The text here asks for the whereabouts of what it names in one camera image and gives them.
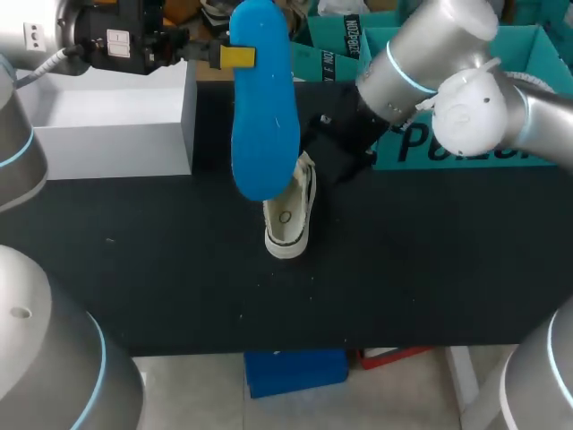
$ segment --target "white sticker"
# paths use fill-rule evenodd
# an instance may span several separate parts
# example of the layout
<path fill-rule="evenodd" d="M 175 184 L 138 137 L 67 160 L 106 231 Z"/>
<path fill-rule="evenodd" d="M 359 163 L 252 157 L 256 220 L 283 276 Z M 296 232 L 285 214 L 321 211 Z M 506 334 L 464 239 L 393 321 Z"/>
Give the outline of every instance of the white sticker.
<path fill-rule="evenodd" d="M 108 30 L 107 52 L 111 56 L 130 57 L 129 31 Z"/>
<path fill-rule="evenodd" d="M 569 5 L 567 13 L 565 13 L 565 23 L 573 29 L 573 2 Z"/>

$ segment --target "black table surface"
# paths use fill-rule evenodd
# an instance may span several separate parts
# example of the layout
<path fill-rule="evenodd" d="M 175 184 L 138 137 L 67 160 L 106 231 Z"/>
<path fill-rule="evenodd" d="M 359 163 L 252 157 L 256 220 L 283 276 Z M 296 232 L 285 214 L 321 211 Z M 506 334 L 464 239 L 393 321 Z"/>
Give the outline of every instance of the black table surface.
<path fill-rule="evenodd" d="M 340 88 L 299 84 L 302 120 Z M 199 83 L 192 176 L 49 182 L 0 243 L 135 356 L 516 343 L 573 294 L 557 168 L 364 172 L 321 190 L 307 252 L 275 260 L 229 173 L 232 100 Z"/>

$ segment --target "blue led ring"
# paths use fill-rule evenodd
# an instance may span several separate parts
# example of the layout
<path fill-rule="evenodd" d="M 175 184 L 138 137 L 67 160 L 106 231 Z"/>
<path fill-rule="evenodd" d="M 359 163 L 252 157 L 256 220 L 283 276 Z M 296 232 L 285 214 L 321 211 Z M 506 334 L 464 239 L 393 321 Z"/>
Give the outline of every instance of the blue led ring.
<path fill-rule="evenodd" d="M 396 62 L 396 60 L 392 56 L 392 53 L 390 52 L 390 42 L 388 42 L 386 44 L 386 53 L 388 54 L 388 60 L 390 60 L 390 62 L 392 63 L 392 65 L 394 66 L 396 71 L 400 74 L 400 76 L 402 76 L 402 78 L 404 78 L 404 81 L 408 82 L 410 85 L 412 85 L 417 90 L 420 90 L 421 92 L 425 92 L 427 94 L 436 94 L 437 91 L 430 90 L 429 88 L 426 88 L 423 85 L 420 85 L 418 82 L 414 81 L 407 74 L 405 74 L 402 71 L 402 69 L 400 69 L 398 63 Z"/>
<path fill-rule="evenodd" d="M 91 410 L 93 409 L 93 405 L 96 403 L 98 399 L 99 393 L 101 392 L 101 386 L 104 382 L 104 375 L 106 374 L 106 365 L 107 365 L 107 351 L 106 351 L 106 340 L 104 339 L 104 333 L 99 327 L 98 322 L 94 319 L 93 316 L 88 313 L 88 317 L 93 321 L 94 325 L 96 326 L 96 330 L 99 334 L 99 340 L 101 342 L 101 365 L 99 367 L 99 375 L 98 380 L 96 381 L 96 385 L 93 389 L 93 393 L 91 394 L 90 400 L 86 404 L 86 407 L 83 409 L 80 417 L 76 420 L 75 424 L 72 426 L 71 430 L 78 430 L 83 425 L 84 421 L 90 414 Z"/>
<path fill-rule="evenodd" d="M 21 149 L 16 152 L 14 155 L 12 155 L 9 159 L 2 161 L 0 163 L 0 168 L 6 167 L 11 163 L 14 163 L 15 160 L 17 160 L 19 157 L 22 156 L 22 154 L 24 152 L 26 152 L 26 150 L 30 147 L 30 145 L 32 144 L 32 141 L 34 140 L 34 129 L 32 128 L 32 133 L 30 134 L 30 138 L 28 139 L 28 141 L 26 142 L 26 144 L 24 146 L 21 147 Z"/>

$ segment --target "cardboard box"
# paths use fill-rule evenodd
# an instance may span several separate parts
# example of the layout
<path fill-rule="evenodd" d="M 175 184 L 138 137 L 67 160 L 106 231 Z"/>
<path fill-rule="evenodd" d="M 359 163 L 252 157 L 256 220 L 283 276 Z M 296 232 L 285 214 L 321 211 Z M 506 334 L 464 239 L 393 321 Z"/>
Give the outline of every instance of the cardboard box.
<path fill-rule="evenodd" d="M 363 34 L 359 71 L 386 47 L 399 29 L 366 29 Z M 525 72 L 551 85 L 558 93 L 573 95 L 573 76 L 539 26 L 500 27 L 492 42 L 492 54 L 507 71 Z M 445 151 L 433 138 L 431 114 L 421 114 L 405 132 L 388 132 L 375 145 L 377 169 L 509 168 L 550 166 L 551 163 L 514 150 L 492 151 L 463 158 Z"/>
<path fill-rule="evenodd" d="M 167 0 L 163 14 L 174 24 L 181 24 L 199 13 L 200 0 Z"/>
<path fill-rule="evenodd" d="M 401 2 L 398 2 L 398 9 L 395 11 L 346 16 L 319 16 L 317 3 L 311 8 L 308 17 L 312 45 L 354 59 L 360 56 L 361 35 L 364 29 L 398 27 L 403 21 Z"/>
<path fill-rule="evenodd" d="M 329 51 L 291 43 L 295 78 L 310 81 L 353 81 L 358 60 L 337 56 Z"/>

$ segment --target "tiled floor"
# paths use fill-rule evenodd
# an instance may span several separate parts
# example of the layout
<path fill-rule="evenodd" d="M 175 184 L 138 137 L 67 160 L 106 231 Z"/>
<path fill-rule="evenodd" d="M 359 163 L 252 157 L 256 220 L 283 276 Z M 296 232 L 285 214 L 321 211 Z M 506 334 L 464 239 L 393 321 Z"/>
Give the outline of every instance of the tiled floor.
<path fill-rule="evenodd" d="M 138 358 L 146 376 L 144 430 L 458 430 L 443 351 L 339 385 L 251 400 L 240 354 Z"/>

